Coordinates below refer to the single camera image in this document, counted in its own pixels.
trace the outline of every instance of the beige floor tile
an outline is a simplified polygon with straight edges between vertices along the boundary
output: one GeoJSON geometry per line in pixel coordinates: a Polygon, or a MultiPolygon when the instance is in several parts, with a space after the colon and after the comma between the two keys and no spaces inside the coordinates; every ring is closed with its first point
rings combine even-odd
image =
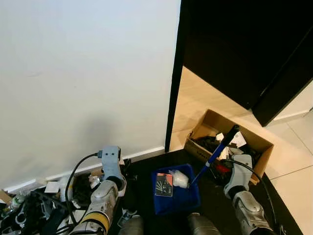
{"type": "Polygon", "coordinates": [[[218,110],[226,117],[249,113],[248,110],[183,67],[173,132],[193,128],[208,108],[218,110]]]}
{"type": "Polygon", "coordinates": [[[265,170],[270,179],[313,165],[313,156],[308,151],[299,149],[297,146],[276,136],[266,128],[261,127],[253,114],[233,117],[231,119],[274,144],[265,170]]]}
{"type": "Polygon", "coordinates": [[[306,145],[301,141],[301,139],[295,134],[295,132],[288,126],[287,123],[280,123],[276,125],[272,125],[266,127],[267,130],[274,133],[278,137],[282,138],[283,140],[287,141],[291,145],[299,148],[303,152],[311,155],[311,152],[306,147],[306,145]]]}
{"type": "Polygon", "coordinates": [[[304,235],[313,234],[313,166],[271,180],[304,235]]]}
{"type": "Polygon", "coordinates": [[[187,68],[183,68],[182,71],[171,150],[183,148],[190,129],[194,128],[198,119],[208,108],[232,119],[239,125],[245,126],[274,144],[266,168],[266,173],[270,179],[313,165],[313,157],[308,151],[290,144],[263,128],[250,111],[219,92],[187,68]]]}
{"type": "Polygon", "coordinates": [[[313,154],[313,110],[302,118],[289,121],[288,125],[313,154]]]}
{"type": "Polygon", "coordinates": [[[177,131],[172,134],[170,151],[176,151],[184,148],[187,135],[192,129],[186,129],[183,131],[177,131]]]}

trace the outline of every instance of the white wall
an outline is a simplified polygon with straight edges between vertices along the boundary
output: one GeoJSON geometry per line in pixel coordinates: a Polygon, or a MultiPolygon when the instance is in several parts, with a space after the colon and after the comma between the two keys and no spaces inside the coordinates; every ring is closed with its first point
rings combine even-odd
{"type": "Polygon", "coordinates": [[[273,121],[304,115],[313,107],[313,81],[307,85],[275,118],[273,121]]]}
{"type": "Polygon", "coordinates": [[[107,144],[122,155],[164,146],[179,8],[0,1],[0,188],[71,170],[107,144]]]}

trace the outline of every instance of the small box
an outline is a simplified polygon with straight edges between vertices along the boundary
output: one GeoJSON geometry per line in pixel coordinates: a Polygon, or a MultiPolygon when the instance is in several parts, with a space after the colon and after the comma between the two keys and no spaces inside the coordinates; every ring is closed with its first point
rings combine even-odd
{"type": "MultiPolygon", "coordinates": [[[[211,157],[212,153],[192,141],[192,139],[197,139],[204,136],[215,136],[219,132],[227,133],[235,124],[236,123],[233,121],[208,109],[200,118],[195,128],[187,136],[184,149],[205,162],[209,159],[209,157],[211,157]]],[[[240,132],[243,134],[247,144],[251,148],[259,153],[262,153],[261,157],[253,168],[254,171],[262,177],[269,157],[272,153],[273,144],[249,131],[244,126],[240,126],[240,132]]],[[[259,182],[255,175],[252,175],[250,181],[255,185],[259,182]]]]}
{"type": "Polygon", "coordinates": [[[12,198],[2,189],[0,189],[0,200],[6,204],[9,204],[12,201],[12,198]]]}

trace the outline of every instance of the white baseboard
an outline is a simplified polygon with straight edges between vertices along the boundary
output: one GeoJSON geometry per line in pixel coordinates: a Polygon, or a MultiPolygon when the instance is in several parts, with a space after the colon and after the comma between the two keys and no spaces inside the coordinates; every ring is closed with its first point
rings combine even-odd
{"type": "MultiPolygon", "coordinates": [[[[155,157],[155,156],[158,156],[160,154],[163,154],[164,151],[165,151],[164,146],[160,146],[160,147],[157,147],[157,148],[152,148],[152,149],[148,149],[148,150],[141,151],[141,152],[138,152],[138,153],[122,156],[122,159],[132,159],[132,162],[138,162],[138,161],[141,161],[143,159],[147,159],[147,158],[151,158],[151,157],[155,157]]],[[[83,167],[83,168],[79,168],[79,169],[76,170],[75,175],[88,173],[88,172],[94,171],[96,169],[100,169],[101,167],[102,167],[102,164],[98,163],[98,164],[95,164],[95,165],[90,165],[90,166],[86,166],[86,167],[83,167]]],[[[72,171],[67,171],[67,172],[63,172],[61,174],[48,176],[48,177],[46,177],[45,180],[47,180],[47,181],[58,181],[62,177],[70,175],[71,172],[72,171]]],[[[36,183],[37,182],[38,182],[38,180],[33,179],[33,180],[30,180],[30,181],[24,182],[22,184],[19,184],[19,185],[15,185],[15,186],[12,186],[12,187],[7,187],[7,188],[5,188],[3,190],[8,192],[8,193],[16,193],[16,192],[19,192],[22,189],[36,188],[36,183]]]]}
{"type": "Polygon", "coordinates": [[[295,120],[297,118],[301,118],[305,114],[307,114],[309,111],[310,110],[304,110],[304,111],[301,111],[301,112],[297,112],[297,113],[293,113],[293,114],[289,114],[289,115],[284,115],[284,116],[281,116],[281,117],[276,117],[268,124],[268,126],[276,125],[276,124],[287,122],[287,121],[291,121],[291,120],[295,120]]]}

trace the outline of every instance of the blue handle tool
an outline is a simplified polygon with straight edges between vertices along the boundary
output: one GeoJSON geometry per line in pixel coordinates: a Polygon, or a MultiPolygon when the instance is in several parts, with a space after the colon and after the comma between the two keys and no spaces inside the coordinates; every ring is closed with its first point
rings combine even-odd
{"type": "Polygon", "coordinates": [[[212,156],[207,160],[204,167],[201,169],[199,174],[194,178],[194,180],[191,182],[190,186],[192,186],[194,183],[197,183],[199,178],[208,170],[210,167],[210,164],[221,154],[221,152],[224,150],[224,148],[229,145],[229,143],[234,138],[235,134],[239,131],[239,125],[234,125],[232,129],[226,134],[224,139],[222,139],[221,143],[217,148],[214,150],[212,156]]]}

